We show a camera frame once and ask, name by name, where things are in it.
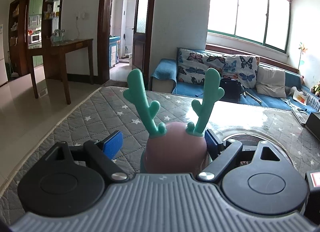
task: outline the green window frame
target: green window frame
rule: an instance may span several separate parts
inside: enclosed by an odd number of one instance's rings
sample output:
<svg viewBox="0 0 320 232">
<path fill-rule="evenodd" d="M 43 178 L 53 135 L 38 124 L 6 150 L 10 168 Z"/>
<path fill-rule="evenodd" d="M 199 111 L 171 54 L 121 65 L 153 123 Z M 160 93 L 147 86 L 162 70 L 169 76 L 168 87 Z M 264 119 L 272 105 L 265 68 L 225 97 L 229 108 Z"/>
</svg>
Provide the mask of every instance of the green window frame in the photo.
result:
<svg viewBox="0 0 320 232">
<path fill-rule="evenodd" d="M 237 36 L 237 35 L 236 35 L 237 21 L 238 21 L 238 11 L 239 11 L 239 0 L 238 0 L 238 4 L 237 4 L 236 25 L 235 25 L 234 34 L 223 33 L 223 32 L 218 32 L 218 31 L 209 30 L 209 29 L 208 29 L 208 32 L 209 32 L 209 33 L 217 33 L 217 34 L 221 34 L 221 35 L 229 36 L 229 37 L 234 37 L 234 38 L 237 38 L 237 39 L 240 39 L 240 40 L 244 40 L 244 41 L 252 42 L 252 43 L 255 43 L 255 44 L 259 44 L 259 45 L 265 46 L 265 47 L 267 47 L 267 48 L 277 50 L 277 51 L 282 52 L 282 53 L 287 53 L 288 43 L 289 43 L 289 35 L 290 35 L 290 27 L 291 27 L 292 2 L 291 2 L 291 0 L 289 1 L 288 32 L 287 32 L 287 39 L 286 39 L 286 44 L 285 44 L 285 49 L 284 49 L 284 50 L 279 49 L 279 48 L 277 48 L 277 47 L 274 47 L 274 46 L 272 46 L 272 45 L 266 44 L 267 31 L 268 31 L 268 21 L 269 21 L 269 5 L 270 5 L 270 0 L 268 0 L 267 14 L 266 14 L 267 20 L 266 20 L 266 28 L 265 28 L 265 32 L 264 32 L 263 42 L 259 42 L 259 41 L 255 41 L 255 40 L 250 40 L 250 39 L 247 39 L 247 38 L 244 38 L 244 37 L 241 37 L 241 36 Z"/>
</svg>

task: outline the green antler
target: green antler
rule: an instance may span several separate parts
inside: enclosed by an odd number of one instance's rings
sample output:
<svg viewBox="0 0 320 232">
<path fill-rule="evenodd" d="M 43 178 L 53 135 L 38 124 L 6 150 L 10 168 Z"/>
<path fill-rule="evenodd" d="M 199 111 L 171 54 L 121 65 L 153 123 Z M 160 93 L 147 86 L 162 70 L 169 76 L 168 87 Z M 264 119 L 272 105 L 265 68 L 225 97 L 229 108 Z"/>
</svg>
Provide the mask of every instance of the green antler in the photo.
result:
<svg viewBox="0 0 320 232">
<path fill-rule="evenodd" d="M 213 68 L 210 68 L 205 73 L 204 93 L 202 105 L 198 100 L 193 100 L 191 105 L 193 111 L 199 116 L 195 126 L 193 122 L 188 123 L 187 133 L 194 136 L 203 136 L 202 133 L 209 121 L 214 103 L 224 96 L 223 88 L 220 86 L 220 74 Z"/>
<path fill-rule="evenodd" d="M 150 106 L 147 100 L 147 95 L 144 90 L 143 77 L 139 69 L 132 70 L 128 75 L 129 89 L 123 92 L 126 100 L 136 106 L 139 116 L 149 132 L 150 138 L 163 136 L 167 133 L 164 123 L 156 126 L 153 119 L 160 109 L 160 103 L 156 100 L 152 101 Z"/>
</svg>

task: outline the black bag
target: black bag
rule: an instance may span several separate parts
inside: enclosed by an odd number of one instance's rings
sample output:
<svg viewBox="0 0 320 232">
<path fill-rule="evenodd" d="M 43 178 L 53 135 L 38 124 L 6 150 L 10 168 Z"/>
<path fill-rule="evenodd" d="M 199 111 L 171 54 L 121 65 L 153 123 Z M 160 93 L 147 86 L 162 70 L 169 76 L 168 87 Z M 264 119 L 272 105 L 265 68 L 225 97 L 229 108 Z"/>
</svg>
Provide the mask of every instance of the black bag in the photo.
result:
<svg viewBox="0 0 320 232">
<path fill-rule="evenodd" d="M 237 103 L 239 102 L 241 94 L 244 92 L 241 83 L 231 78 L 221 79 L 220 87 L 224 89 L 224 96 L 221 101 Z"/>
</svg>

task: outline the green cabinet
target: green cabinet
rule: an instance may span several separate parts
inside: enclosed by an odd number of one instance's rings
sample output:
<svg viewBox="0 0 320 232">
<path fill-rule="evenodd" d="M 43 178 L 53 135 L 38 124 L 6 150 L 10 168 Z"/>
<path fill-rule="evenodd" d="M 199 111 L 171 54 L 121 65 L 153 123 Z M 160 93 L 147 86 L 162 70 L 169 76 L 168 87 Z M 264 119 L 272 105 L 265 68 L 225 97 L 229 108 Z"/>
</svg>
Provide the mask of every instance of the green cabinet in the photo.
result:
<svg viewBox="0 0 320 232">
<path fill-rule="evenodd" d="M 33 67 L 35 68 L 41 64 L 43 64 L 42 55 L 33 56 Z"/>
<path fill-rule="evenodd" d="M 29 15 L 33 15 L 34 0 L 29 0 Z"/>
<path fill-rule="evenodd" d="M 42 14 L 42 2 L 43 2 L 43 0 L 30 0 L 29 1 L 29 15 Z"/>
<path fill-rule="evenodd" d="M 42 14 L 42 1 L 43 0 L 34 0 L 34 3 L 33 3 L 33 14 L 34 15 Z"/>
</svg>

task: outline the gray quilted mattress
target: gray quilted mattress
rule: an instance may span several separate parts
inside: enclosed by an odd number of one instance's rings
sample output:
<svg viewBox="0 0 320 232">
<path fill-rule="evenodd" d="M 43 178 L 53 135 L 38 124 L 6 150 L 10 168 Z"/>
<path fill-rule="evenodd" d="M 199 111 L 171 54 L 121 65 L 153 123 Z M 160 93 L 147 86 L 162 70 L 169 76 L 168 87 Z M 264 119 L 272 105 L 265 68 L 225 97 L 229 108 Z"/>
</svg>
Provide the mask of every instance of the gray quilted mattress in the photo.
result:
<svg viewBox="0 0 320 232">
<path fill-rule="evenodd" d="M 26 158 L 0 198 L 0 219 L 6 224 L 15 222 L 24 213 L 17 187 L 21 177 L 58 141 L 79 146 L 89 139 L 104 139 L 115 130 L 124 136 L 124 144 L 115 162 L 129 175 L 139 172 L 140 157 L 148 132 L 141 123 L 133 104 L 123 97 L 125 88 L 104 87 L 74 110 L 39 147 Z M 161 109 L 155 117 L 160 122 L 197 121 L 191 108 L 193 98 L 147 91 L 149 102 L 158 100 Z M 218 101 L 207 128 L 223 139 L 236 133 L 254 133 L 276 140 L 290 155 L 301 175 L 319 169 L 319 141 L 298 123 L 289 111 L 232 104 Z"/>
</svg>

